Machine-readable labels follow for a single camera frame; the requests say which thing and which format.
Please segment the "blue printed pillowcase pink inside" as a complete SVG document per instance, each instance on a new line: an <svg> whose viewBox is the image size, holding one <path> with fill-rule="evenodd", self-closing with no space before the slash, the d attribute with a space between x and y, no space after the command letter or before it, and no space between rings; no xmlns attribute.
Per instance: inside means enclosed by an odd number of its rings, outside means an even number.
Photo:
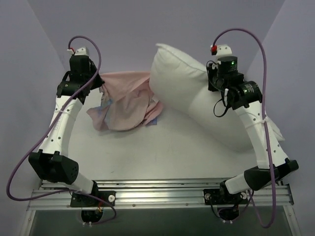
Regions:
<svg viewBox="0 0 315 236"><path fill-rule="evenodd" d="M128 131L157 119L163 104L149 86L149 71L123 71L100 75L101 102L87 114L97 131Z"/></svg>

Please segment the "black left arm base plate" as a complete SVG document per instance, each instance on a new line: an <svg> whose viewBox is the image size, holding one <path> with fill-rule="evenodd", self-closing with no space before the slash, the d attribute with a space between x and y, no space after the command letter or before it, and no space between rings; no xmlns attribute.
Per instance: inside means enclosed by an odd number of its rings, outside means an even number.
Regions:
<svg viewBox="0 0 315 236"><path fill-rule="evenodd" d="M105 190L97 193L95 197L72 193L70 206L71 207L110 207L115 205L116 191Z"/></svg>

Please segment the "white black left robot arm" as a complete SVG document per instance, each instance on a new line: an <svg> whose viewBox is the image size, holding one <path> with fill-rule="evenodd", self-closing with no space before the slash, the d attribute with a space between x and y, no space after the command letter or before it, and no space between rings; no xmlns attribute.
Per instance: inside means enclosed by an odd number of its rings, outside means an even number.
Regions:
<svg viewBox="0 0 315 236"><path fill-rule="evenodd" d="M79 172L78 163L69 158L68 146L86 97L91 90L101 87L103 80L87 53L76 52L69 64L70 70L57 87L52 129L28 160L40 179L83 192L82 201L94 206L99 201L99 193L93 190L94 182Z"/></svg>

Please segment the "white pillow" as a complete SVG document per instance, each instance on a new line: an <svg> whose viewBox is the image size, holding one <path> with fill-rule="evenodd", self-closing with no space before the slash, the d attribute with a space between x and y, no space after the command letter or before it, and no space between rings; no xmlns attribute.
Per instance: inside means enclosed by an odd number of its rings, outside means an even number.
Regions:
<svg viewBox="0 0 315 236"><path fill-rule="evenodd" d="M219 92L208 90L206 66L166 44L157 44L149 85L164 105L187 114L217 141L233 151L252 149L250 138L232 110L222 118L224 106Z"/></svg>

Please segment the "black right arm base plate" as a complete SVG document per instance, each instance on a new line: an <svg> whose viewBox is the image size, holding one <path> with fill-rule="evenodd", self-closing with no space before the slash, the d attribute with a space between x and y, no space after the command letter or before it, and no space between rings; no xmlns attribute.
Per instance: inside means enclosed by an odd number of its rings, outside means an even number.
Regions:
<svg viewBox="0 0 315 236"><path fill-rule="evenodd" d="M203 195L205 205L242 205L248 202L248 197L245 192L225 195L221 193L218 188L211 188L204 189Z"/></svg>

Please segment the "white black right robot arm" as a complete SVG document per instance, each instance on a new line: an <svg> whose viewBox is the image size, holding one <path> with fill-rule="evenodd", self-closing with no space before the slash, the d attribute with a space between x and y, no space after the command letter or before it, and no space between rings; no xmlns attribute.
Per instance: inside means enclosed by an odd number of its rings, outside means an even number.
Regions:
<svg viewBox="0 0 315 236"><path fill-rule="evenodd" d="M257 166L220 183L219 198L229 203L249 189L257 191L298 170L272 133L271 122L262 110L262 92L253 81L238 72L235 56L221 56L206 66L208 89L221 93L220 101L232 109L243 123L252 143Z"/></svg>

